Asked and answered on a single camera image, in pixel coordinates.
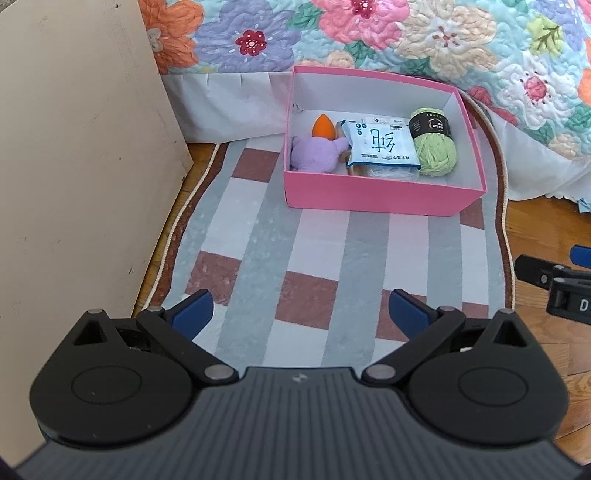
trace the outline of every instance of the purple flower pattern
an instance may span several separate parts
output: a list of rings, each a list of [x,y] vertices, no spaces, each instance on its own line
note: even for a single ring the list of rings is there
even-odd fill
[[[581,50],[587,34],[583,20],[579,13],[571,8],[568,0],[536,0],[534,9],[562,27],[565,41],[570,48],[575,51]]]
[[[229,0],[219,21],[203,24],[195,33],[197,57],[219,65],[219,73],[289,70],[295,61],[293,46],[301,38],[300,30],[287,28],[293,15],[293,10],[274,13],[267,0]],[[253,48],[247,49],[245,40],[252,34]]]

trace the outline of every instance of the wooden board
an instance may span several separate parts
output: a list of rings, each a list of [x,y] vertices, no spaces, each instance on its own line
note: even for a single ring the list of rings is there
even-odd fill
[[[191,159],[135,0],[0,12],[0,454],[42,441],[29,387],[84,310],[131,314]]]

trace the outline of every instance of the blue gripper pad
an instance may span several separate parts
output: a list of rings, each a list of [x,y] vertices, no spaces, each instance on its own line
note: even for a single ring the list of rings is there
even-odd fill
[[[570,261],[580,267],[591,268],[591,248],[575,245],[570,249]]]
[[[164,314],[164,318],[185,338],[193,340],[213,317],[213,297],[199,290]]]
[[[427,307],[404,290],[394,290],[388,302],[390,319],[404,335],[413,337],[429,327],[433,322],[435,311]]]

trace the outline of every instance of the yarn label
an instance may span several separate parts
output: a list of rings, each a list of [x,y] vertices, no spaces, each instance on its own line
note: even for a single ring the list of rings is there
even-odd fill
[[[443,134],[446,137],[452,138],[447,118],[439,113],[418,113],[410,119],[408,127],[413,140],[424,134]]]

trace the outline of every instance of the white ruffled bed skirt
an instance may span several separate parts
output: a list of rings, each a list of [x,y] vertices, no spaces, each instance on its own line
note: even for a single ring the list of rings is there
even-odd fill
[[[223,143],[285,131],[290,72],[164,75],[187,142]],[[489,111],[507,163],[508,196],[591,202],[591,158],[568,160]]]

